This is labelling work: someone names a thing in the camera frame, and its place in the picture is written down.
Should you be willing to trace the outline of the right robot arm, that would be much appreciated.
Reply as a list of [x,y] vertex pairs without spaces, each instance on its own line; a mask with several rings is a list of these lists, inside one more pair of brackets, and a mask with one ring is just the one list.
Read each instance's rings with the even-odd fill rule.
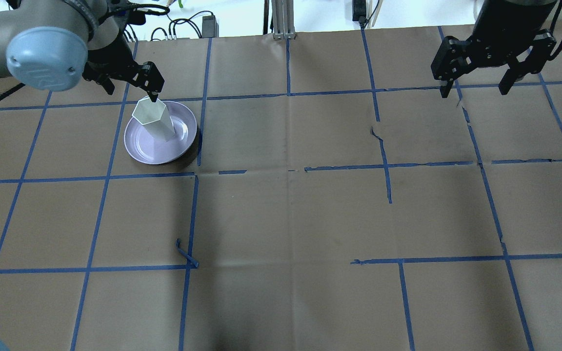
[[484,1],[468,47],[471,70],[508,66],[498,84],[506,95],[515,82],[537,74],[562,51],[555,28],[562,0]]

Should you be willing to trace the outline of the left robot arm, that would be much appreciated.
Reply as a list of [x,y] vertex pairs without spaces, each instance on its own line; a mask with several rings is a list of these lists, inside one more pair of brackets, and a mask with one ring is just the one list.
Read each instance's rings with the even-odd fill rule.
[[25,86],[62,92],[81,80],[107,94],[115,80],[143,89],[158,100],[164,78],[154,62],[137,63],[125,27],[162,16],[169,8],[129,0],[9,0],[0,11],[0,78],[17,84],[0,101]]

